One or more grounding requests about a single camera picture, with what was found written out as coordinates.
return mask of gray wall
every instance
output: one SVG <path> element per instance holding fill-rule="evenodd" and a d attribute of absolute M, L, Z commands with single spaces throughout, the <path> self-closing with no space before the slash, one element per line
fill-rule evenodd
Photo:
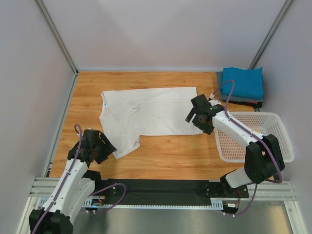
<path fill-rule="evenodd" d="M 290 135 L 295 159 L 286 164 L 305 221 L 312 233 L 312 1 L 297 0 L 259 66 L 264 68 L 262 111 L 277 113 Z"/>
<path fill-rule="evenodd" d="M 34 0 L 0 1 L 0 233 L 15 233 L 74 78 Z"/>
<path fill-rule="evenodd" d="M 79 69 L 248 68 L 284 0 L 44 0 Z"/>

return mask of white plastic basket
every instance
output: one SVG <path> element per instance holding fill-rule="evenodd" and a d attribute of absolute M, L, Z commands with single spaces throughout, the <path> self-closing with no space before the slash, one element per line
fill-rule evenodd
<path fill-rule="evenodd" d="M 277 137 L 284 162 L 294 159 L 292 144 L 280 117 L 265 112 L 231 112 L 239 121 L 263 135 L 273 134 Z M 245 149 L 242 149 L 224 132 L 214 130 L 220 157 L 226 162 L 245 162 Z"/>

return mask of wooden table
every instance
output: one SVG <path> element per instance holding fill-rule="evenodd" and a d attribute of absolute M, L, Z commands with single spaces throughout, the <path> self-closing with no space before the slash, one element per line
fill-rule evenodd
<path fill-rule="evenodd" d="M 50 177 L 60 177 L 68 151 L 78 141 L 74 125 L 102 131 L 98 119 L 103 90 L 126 90 L 196 86 L 207 97 L 217 88 L 215 73 L 183 72 L 81 72 L 61 134 Z M 252 107 L 229 104 L 229 111 L 253 111 Z M 220 159 L 214 133 L 194 136 L 141 136 L 141 146 L 116 160 L 113 155 L 90 170 L 103 178 L 130 179 L 220 179 L 242 167 Z"/>

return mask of gray folded cloth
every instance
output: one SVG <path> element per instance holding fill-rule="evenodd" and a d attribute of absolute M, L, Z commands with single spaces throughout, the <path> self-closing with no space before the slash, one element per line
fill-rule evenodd
<path fill-rule="evenodd" d="M 216 78 L 218 80 L 218 86 L 222 84 L 223 72 L 216 72 Z M 219 99 L 222 101 L 226 101 L 228 95 L 224 95 L 222 91 L 219 92 Z M 245 98 L 245 97 L 237 97 L 231 96 L 230 101 L 254 101 L 254 102 L 262 102 L 263 99 L 252 99 L 252 98 Z"/>

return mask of folded white garment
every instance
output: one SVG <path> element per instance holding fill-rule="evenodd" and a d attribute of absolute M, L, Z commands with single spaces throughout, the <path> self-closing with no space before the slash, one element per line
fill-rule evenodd
<path fill-rule="evenodd" d="M 140 146 L 140 135 L 196 135 L 202 131 L 185 121 L 196 87 L 103 91 L 99 117 L 116 159 Z"/>

